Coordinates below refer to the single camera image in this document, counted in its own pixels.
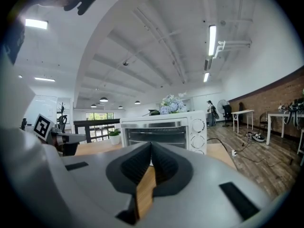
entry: black railing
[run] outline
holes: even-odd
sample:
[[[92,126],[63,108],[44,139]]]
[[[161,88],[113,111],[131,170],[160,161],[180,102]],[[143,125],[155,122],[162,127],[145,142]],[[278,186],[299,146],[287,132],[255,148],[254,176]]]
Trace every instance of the black railing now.
[[[119,123],[119,121],[120,119],[74,121],[75,133],[78,134],[79,127],[85,127],[86,142],[91,143],[92,139],[98,139],[98,138],[103,139],[104,137],[109,137],[109,134],[104,134],[100,136],[97,136],[95,134],[95,136],[91,137],[90,134],[91,131],[94,131],[95,133],[96,131],[101,131],[102,133],[103,130],[107,130],[108,133],[108,129],[115,128],[114,124]]]

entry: desk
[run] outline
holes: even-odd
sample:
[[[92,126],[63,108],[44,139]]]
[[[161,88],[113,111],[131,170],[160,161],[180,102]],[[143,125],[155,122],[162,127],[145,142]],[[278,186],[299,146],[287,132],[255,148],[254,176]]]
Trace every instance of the desk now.
[[[110,140],[103,140],[78,145],[75,155],[96,154],[99,152],[114,151],[120,148],[122,148],[121,143],[118,145],[111,145]],[[218,159],[237,170],[230,155],[221,143],[207,144],[207,156]],[[155,170],[153,166],[149,166],[136,188],[136,200],[140,218],[144,217],[149,208],[153,205],[152,192],[155,187]]]
[[[238,115],[240,114],[246,114],[247,116],[247,128],[248,128],[248,113],[251,113],[251,126],[252,126],[252,130],[253,130],[253,112],[255,110],[244,110],[244,111],[240,111],[240,112],[232,112],[232,118],[233,118],[233,131],[234,131],[234,121],[237,121],[238,124]]]
[[[267,141],[266,141],[266,145],[269,145],[269,142],[270,142],[271,117],[272,116],[276,116],[276,117],[281,117],[282,118],[282,134],[281,134],[281,138],[284,138],[284,131],[285,131],[284,117],[288,117],[289,116],[289,112],[286,112],[285,114],[284,114],[284,112],[269,112],[268,113],[268,129],[267,129]],[[298,117],[304,117],[304,114],[298,114]]]

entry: ceiling light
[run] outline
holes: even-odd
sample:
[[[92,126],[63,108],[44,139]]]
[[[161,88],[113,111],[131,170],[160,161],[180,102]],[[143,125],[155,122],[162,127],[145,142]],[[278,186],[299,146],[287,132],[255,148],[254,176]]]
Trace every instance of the ceiling light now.
[[[209,56],[214,54],[215,39],[217,37],[217,27],[215,25],[209,26]]]
[[[106,97],[101,97],[99,101],[100,102],[108,102],[108,99]]]
[[[204,83],[207,82],[209,75],[210,75],[210,73],[205,73]]]
[[[35,20],[35,19],[25,19],[25,26],[47,29],[48,23],[47,23],[47,21],[41,21],[41,20]]]
[[[42,80],[42,81],[51,81],[51,82],[55,82],[54,79],[50,79],[50,78],[37,78],[35,77],[36,80]]]

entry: potted plant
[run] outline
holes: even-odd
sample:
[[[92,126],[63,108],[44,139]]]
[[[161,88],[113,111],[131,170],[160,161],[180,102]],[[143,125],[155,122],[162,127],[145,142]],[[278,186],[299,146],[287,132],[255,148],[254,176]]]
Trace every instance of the potted plant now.
[[[112,145],[119,144],[119,140],[120,140],[119,134],[120,134],[120,130],[118,128],[116,128],[112,132],[109,132],[109,136],[110,136],[110,140],[111,140]]]

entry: ceiling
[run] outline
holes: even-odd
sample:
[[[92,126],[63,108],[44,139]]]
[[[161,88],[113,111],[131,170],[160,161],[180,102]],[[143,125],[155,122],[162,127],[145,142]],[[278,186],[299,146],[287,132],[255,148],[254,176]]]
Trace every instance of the ceiling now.
[[[26,18],[47,20],[49,24],[46,31],[26,27],[15,64],[22,80],[35,89],[46,87],[46,82],[35,81],[34,76],[54,78],[56,82],[47,82],[47,87],[67,95],[76,92],[76,108],[88,109],[106,96],[108,104],[116,109],[124,102],[135,101],[138,94],[161,86],[201,81],[209,26],[217,26],[217,41],[250,41],[248,30],[256,3],[148,0],[124,14],[107,37],[96,43],[89,63],[83,64],[89,40],[118,1],[126,2],[96,0],[83,16],[74,10],[31,7]],[[210,80],[222,79],[239,53],[248,49],[220,52],[212,61]]]

